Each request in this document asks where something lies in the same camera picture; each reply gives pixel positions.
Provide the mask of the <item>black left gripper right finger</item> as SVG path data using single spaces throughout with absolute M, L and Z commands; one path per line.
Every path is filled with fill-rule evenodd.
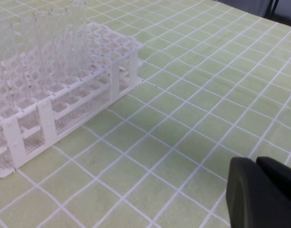
M 291 168 L 270 157 L 257 157 L 256 164 L 291 201 Z

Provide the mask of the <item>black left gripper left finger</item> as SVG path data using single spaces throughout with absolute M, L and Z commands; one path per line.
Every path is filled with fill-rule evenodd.
M 226 203 L 233 228 L 291 228 L 291 201 L 249 158 L 231 159 Z

